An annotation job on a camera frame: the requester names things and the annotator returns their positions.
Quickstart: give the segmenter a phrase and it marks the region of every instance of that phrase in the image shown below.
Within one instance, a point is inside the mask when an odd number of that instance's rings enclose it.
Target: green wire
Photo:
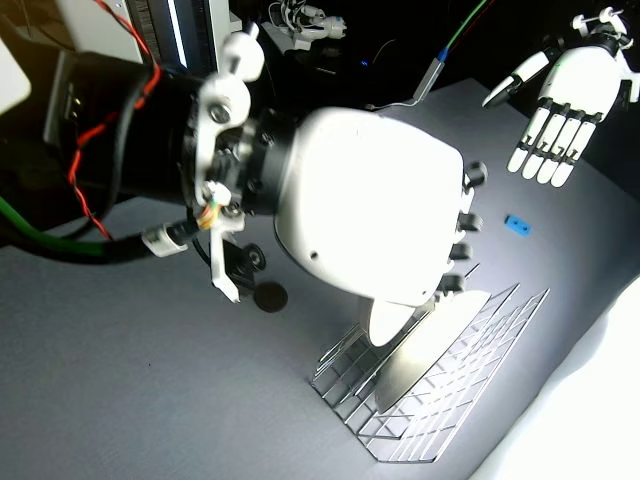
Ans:
[[[460,28],[458,28],[458,30],[456,30],[456,33],[453,34],[453,37],[451,37],[451,40],[449,40],[449,43],[447,43],[447,49],[451,48],[451,46],[453,45],[453,43],[458,39],[458,37],[460,36],[460,34],[464,31],[464,29],[467,27],[467,24],[471,21],[471,19],[476,15],[476,13],[478,13],[478,11],[484,6],[484,4],[487,3],[487,0],[482,0],[477,6],[476,8],[473,9],[473,11],[469,14],[469,16],[467,17],[467,19],[462,22],[462,25],[460,25]]]
[[[33,228],[7,201],[0,196],[0,214],[25,237],[35,243],[62,253],[77,253],[94,257],[104,256],[104,244],[93,242],[76,242],[64,238],[47,235]]]

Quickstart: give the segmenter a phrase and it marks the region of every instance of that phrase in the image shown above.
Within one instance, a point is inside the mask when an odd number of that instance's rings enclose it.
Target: metal wire basket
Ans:
[[[387,412],[376,407],[376,375],[428,311],[417,312],[382,348],[369,344],[355,325],[320,358],[311,385],[378,461],[434,462],[549,294],[545,290],[502,314],[519,286],[493,295],[449,350]]]

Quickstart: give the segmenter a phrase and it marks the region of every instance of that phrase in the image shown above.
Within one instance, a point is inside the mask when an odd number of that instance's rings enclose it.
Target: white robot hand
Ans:
[[[538,95],[538,108],[508,163],[510,172],[524,165],[524,178],[564,185],[596,125],[611,110],[622,80],[631,81],[629,101],[638,101],[640,74],[629,69],[622,54],[633,40],[626,36],[619,13],[607,8],[597,18],[574,18],[572,26],[585,45],[565,51],[551,69]],[[598,25],[587,30],[586,24],[596,20]],[[508,99],[556,56],[557,51],[546,50],[527,59],[489,94],[483,106]]]

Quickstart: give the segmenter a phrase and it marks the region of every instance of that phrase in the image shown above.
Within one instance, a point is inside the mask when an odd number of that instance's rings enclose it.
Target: table surface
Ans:
[[[301,271],[271,219],[252,218],[238,238],[265,251],[260,280],[287,289],[277,314],[230,304],[193,251],[90,267],[0,250],[2,478],[467,478],[631,278],[622,252],[640,233],[629,221],[638,204],[588,165],[563,190],[507,174],[526,119],[508,106],[483,112],[485,94],[465,81],[384,113],[489,166],[473,208],[485,230],[470,237],[474,261],[458,266],[481,262],[470,286],[520,281],[522,298],[552,289],[441,460],[376,463],[308,385],[354,322],[356,299]],[[529,221],[532,235],[507,230],[507,214]],[[181,215],[136,199],[108,224],[123,235]]]

